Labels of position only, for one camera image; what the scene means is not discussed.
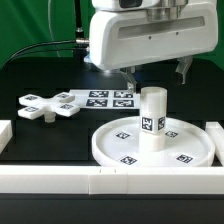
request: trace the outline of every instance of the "green backdrop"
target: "green backdrop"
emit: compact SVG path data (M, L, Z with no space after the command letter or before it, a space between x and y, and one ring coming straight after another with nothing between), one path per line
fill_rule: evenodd
M0 0L0 66L15 51L35 43L51 41L49 29L50 0ZM89 35L89 23L94 9L91 0L80 0L85 36ZM73 0L51 0L51 29L54 40L75 37ZM213 52L196 57L214 61L224 69L224 1L218 0L219 44ZM39 53L35 56L58 56L56 53ZM60 56L71 53L60 52Z

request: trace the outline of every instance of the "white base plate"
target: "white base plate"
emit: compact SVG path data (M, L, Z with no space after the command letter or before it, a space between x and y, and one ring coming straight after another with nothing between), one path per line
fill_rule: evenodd
M93 135L92 150L102 166L211 166L215 145L206 132L189 123L167 118L165 149L139 152L139 117L107 123Z

